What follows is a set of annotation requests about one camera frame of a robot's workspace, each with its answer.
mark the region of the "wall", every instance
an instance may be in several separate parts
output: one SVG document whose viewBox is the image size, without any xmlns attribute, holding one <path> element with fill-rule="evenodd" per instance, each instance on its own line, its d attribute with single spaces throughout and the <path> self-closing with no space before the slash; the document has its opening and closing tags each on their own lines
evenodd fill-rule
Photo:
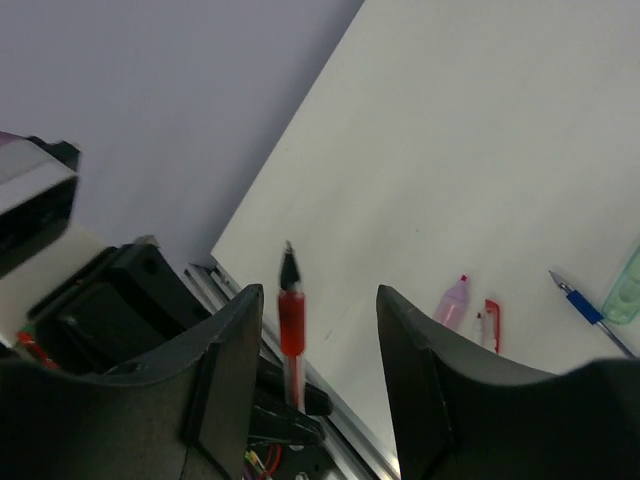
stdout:
<svg viewBox="0 0 640 480">
<path fill-rule="evenodd" d="M 78 142 L 76 220 L 208 255 L 361 0 L 9 1 L 0 130 Z"/>
</svg>

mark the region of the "white table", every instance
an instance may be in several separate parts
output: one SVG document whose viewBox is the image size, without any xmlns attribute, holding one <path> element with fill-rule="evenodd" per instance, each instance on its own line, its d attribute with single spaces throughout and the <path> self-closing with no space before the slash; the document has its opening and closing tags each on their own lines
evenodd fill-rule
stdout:
<svg viewBox="0 0 640 480">
<path fill-rule="evenodd" d="M 380 283 L 430 314 L 466 273 L 462 333 L 493 298 L 542 370 L 620 356 L 547 269 L 601 305 L 637 245 L 639 52 L 637 0 L 367 0 L 212 254 L 273 320 L 292 241 L 307 358 L 391 449 Z"/>
</svg>

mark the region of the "cable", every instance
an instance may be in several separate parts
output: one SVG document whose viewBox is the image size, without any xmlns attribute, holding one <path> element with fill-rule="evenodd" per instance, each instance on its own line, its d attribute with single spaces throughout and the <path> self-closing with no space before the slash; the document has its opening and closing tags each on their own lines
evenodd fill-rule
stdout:
<svg viewBox="0 0 640 480">
<path fill-rule="evenodd" d="M 244 464 L 242 478 L 244 478 L 244 480 L 255 480 L 256 478 L 251 474 L 251 470 L 249 469 L 249 466 L 246 463 Z"/>
<path fill-rule="evenodd" d="M 269 465 L 269 461 L 271 460 L 273 451 L 275 451 L 275 455 L 276 455 L 273 465 L 271 465 L 270 467 L 268 466 L 266 467 L 266 472 L 264 472 L 260 476 L 261 479 L 270 478 L 271 476 L 273 476 L 275 471 L 278 469 L 278 465 L 280 465 L 280 459 L 282 457 L 282 447 L 280 445 L 271 445 L 271 447 L 269 447 L 269 455 L 267 458 L 266 465 Z"/>
<path fill-rule="evenodd" d="M 269 478 L 267 469 L 258 457 L 258 454 L 253 450 L 248 450 L 244 453 L 244 458 L 251 464 L 251 466 L 258 472 L 258 478 Z"/>
</svg>

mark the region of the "black plastic part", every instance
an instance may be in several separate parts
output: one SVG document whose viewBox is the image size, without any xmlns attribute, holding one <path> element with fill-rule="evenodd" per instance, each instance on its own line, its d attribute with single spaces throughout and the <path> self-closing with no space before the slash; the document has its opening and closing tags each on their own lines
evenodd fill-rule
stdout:
<svg viewBox="0 0 640 480">
<path fill-rule="evenodd" d="M 209 316 L 154 245 L 131 245 L 107 270 L 106 280 L 166 339 Z"/>
<path fill-rule="evenodd" d="M 67 168 L 73 170 L 76 173 L 78 172 L 80 150 L 71 145 L 69 142 L 63 141 L 49 144 L 38 137 L 28 137 L 27 140 L 40 147 L 42 150 L 47 152 Z"/>
<path fill-rule="evenodd" d="M 282 367 L 274 365 L 264 357 L 258 363 L 256 385 L 275 398 L 283 399 L 284 373 Z M 333 411 L 333 402 L 323 390 L 310 383 L 304 387 L 305 412 L 312 416 L 327 416 Z"/>
<path fill-rule="evenodd" d="M 0 343 L 0 359 L 17 358 L 16 352 Z"/>
<path fill-rule="evenodd" d="M 106 283 L 90 285 L 60 311 L 56 320 L 76 336 L 78 343 L 106 358 L 109 368 L 164 342 L 162 335 Z"/>
<path fill-rule="evenodd" d="M 403 479 L 640 478 L 640 361 L 555 377 L 466 340 L 390 287 L 377 311 Z"/>
<path fill-rule="evenodd" d="M 0 278 L 66 230 L 78 184 L 70 178 L 0 215 Z"/>
<path fill-rule="evenodd" d="M 20 360 L 0 362 L 2 478 L 240 478 L 253 391 L 232 383 L 255 379 L 262 302 L 262 287 L 246 287 L 214 316 L 107 375 L 77 377 Z M 204 462 L 203 447 L 185 443 L 184 428 L 202 359 L 212 352 L 207 412 L 215 415 L 203 417 L 201 431 L 214 461 Z M 215 429 L 216 418 L 232 420 Z M 238 450 L 231 452 L 227 442 Z"/>
<path fill-rule="evenodd" d="M 65 371 L 104 372 L 209 317 L 154 245 L 106 249 L 29 312 Z"/>
<path fill-rule="evenodd" d="M 267 460 L 269 452 L 267 447 L 257 447 L 255 452 L 263 462 Z M 291 480 L 299 473 L 304 472 L 309 480 L 323 480 L 335 478 L 336 471 L 336 464 L 322 446 L 311 445 L 302 450 L 292 450 L 285 446 L 282 448 L 280 463 L 272 478 L 274 480 Z"/>
<path fill-rule="evenodd" d="M 106 268 L 111 265 L 115 255 L 124 248 L 105 248 L 89 263 L 82 267 L 73 276 L 56 287 L 46 297 L 36 303 L 28 312 L 27 317 L 32 322 L 55 315 L 60 309 L 76 298 L 93 281 L 100 279 Z"/>
<path fill-rule="evenodd" d="M 253 398 L 249 445 L 320 445 L 325 438 L 322 425 L 261 389 Z"/>
</svg>

